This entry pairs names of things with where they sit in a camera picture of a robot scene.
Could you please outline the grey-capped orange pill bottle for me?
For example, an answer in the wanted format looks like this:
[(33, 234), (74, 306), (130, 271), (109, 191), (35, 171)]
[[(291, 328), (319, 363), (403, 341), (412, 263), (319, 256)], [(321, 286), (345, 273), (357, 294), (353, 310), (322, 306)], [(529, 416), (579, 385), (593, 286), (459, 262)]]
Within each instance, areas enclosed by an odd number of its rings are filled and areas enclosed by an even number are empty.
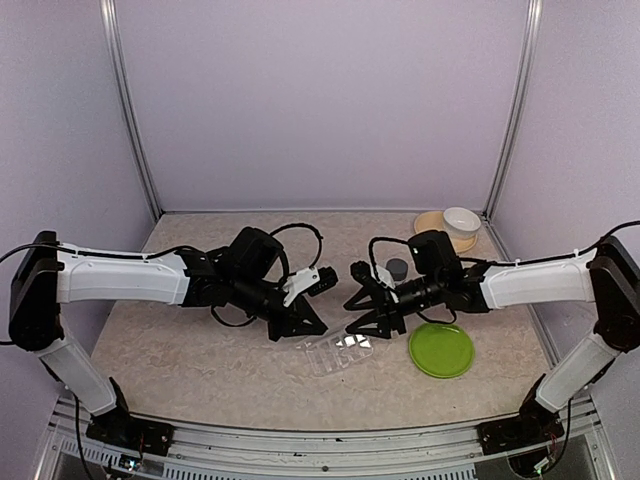
[(401, 258), (391, 258), (386, 262), (385, 268), (392, 279), (398, 283), (406, 280), (408, 276), (408, 264)]

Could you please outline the clear plastic pill organizer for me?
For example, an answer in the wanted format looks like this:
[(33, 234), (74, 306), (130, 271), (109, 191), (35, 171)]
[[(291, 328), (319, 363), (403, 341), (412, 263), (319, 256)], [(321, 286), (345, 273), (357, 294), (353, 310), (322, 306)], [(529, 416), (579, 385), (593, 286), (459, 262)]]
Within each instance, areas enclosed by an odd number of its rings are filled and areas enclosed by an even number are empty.
[(374, 353), (369, 337), (349, 334), (344, 329), (329, 330), (323, 336), (306, 337), (296, 345), (296, 349), (305, 354), (316, 377), (346, 370)]

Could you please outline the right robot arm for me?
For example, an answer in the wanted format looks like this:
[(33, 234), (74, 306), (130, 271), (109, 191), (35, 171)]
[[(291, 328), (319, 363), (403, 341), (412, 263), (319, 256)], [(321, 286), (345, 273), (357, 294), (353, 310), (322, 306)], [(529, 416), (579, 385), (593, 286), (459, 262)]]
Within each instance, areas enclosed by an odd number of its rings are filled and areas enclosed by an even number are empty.
[(414, 280), (394, 285), (374, 259), (351, 265), (360, 289), (344, 307), (362, 315), (347, 333), (388, 339), (405, 333), (407, 316), (438, 305), (452, 314), (484, 314), (524, 304), (595, 304), (592, 332), (540, 378), (513, 419), (520, 443), (535, 442), (576, 393), (639, 346), (639, 267), (612, 234), (583, 250), (511, 263), (460, 257), (444, 231), (428, 230), (405, 244), (419, 274)]

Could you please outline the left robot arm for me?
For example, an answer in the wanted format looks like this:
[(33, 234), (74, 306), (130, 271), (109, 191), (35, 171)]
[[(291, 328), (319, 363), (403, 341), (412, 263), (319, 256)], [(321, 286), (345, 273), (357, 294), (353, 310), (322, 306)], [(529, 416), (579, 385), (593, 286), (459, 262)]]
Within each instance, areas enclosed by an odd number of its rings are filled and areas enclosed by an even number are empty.
[(231, 305), (267, 324), (272, 341), (322, 335), (325, 323), (308, 298), (338, 281), (331, 267), (292, 271), (274, 234), (245, 227), (228, 246), (201, 251), (177, 246), (157, 253), (82, 249), (42, 231), (19, 247), (24, 257), (11, 282), (11, 344), (35, 353), (76, 395), (93, 422), (121, 445), (140, 434), (117, 384), (101, 375), (65, 331), (61, 307), (108, 300), (157, 302), (217, 311)]

